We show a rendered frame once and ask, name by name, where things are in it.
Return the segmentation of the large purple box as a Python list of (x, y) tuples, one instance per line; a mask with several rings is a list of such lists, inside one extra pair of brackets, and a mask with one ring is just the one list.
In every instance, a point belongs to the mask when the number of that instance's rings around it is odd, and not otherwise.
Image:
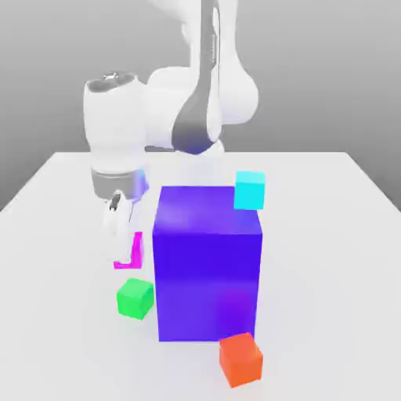
[(160, 341), (254, 333), (262, 227), (233, 187), (162, 187), (153, 253)]

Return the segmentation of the small green cube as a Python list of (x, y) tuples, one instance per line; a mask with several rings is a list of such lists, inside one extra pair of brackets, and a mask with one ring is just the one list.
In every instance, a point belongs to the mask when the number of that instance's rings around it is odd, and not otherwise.
[(129, 278), (117, 292), (118, 312), (143, 320), (154, 305), (154, 285), (145, 280)]

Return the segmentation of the small cyan cube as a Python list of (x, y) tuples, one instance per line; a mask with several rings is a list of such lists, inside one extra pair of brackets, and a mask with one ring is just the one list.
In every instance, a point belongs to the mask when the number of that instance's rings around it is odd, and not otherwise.
[(264, 172), (236, 172), (234, 208), (262, 210), (264, 208), (266, 175)]

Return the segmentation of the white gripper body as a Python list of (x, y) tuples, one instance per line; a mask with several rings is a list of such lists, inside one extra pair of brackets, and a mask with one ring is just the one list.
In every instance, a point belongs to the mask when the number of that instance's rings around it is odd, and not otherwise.
[(103, 214), (106, 246), (113, 262), (130, 262), (133, 242), (132, 202), (110, 199)]

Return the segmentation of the small orange cube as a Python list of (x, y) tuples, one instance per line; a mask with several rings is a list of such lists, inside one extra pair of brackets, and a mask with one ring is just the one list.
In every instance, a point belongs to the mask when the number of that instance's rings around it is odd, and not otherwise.
[(231, 388), (262, 378), (263, 354), (249, 332), (219, 341), (219, 364)]

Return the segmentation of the small magenta cube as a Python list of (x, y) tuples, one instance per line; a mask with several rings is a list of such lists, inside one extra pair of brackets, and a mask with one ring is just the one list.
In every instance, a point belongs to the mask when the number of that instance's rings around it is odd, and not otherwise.
[(131, 259), (128, 263), (114, 262), (115, 269), (141, 269), (143, 266), (143, 233), (135, 232), (132, 242)]

